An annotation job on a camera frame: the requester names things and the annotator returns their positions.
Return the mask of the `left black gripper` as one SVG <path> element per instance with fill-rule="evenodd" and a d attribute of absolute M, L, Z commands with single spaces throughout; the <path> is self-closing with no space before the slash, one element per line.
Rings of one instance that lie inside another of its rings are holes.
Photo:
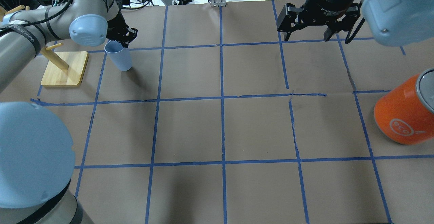
<path fill-rule="evenodd" d="M 121 12 L 107 22 L 107 39 L 120 42 L 123 48 L 129 48 L 129 44 L 137 37 L 137 34 L 137 28 L 127 25 Z"/>

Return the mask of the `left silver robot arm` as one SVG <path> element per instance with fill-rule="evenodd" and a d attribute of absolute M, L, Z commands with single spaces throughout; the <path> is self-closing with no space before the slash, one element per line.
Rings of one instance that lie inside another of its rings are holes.
<path fill-rule="evenodd" d="M 1 8 L 1 91 L 42 54 L 42 86 L 77 86 L 87 52 L 55 53 L 49 42 L 83 46 L 111 40 L 128 48 L 137 36 L 116 0 L 67 0 L 63 6 Z M 92 224 L 69 190 L 75 168 L 73 140 L 64 123 L 30 102 L 1 103 L 1 223 Z"/>

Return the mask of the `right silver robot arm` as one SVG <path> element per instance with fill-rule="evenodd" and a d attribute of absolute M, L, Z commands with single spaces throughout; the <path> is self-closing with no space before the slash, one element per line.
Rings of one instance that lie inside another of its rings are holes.
<path fill-rule="evenodd" d="M 289 40 L 292 33 L 309 26 L 327 26 L 329 41 L 334 34 L 347 32 L 352 42 L 364 23 L 381 45 L 403 46 L 431 39 L 434 0 L 305 0 L 296 7 L 286 3 L 278 15 L 276 28 Z"/>

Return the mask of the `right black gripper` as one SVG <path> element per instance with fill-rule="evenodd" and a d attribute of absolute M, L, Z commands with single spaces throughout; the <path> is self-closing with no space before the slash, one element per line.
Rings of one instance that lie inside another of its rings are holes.
<path fill-rule="evenodd" d="M 277 31 L 288 42 L 295 31 L 327 26 L 324 42 L 328 42 L 340 31 L 351 31 L 360 15 L 360 3 L 355 0 L 305 0 L 299 7 L 286 3 L 277 17 Z"/>

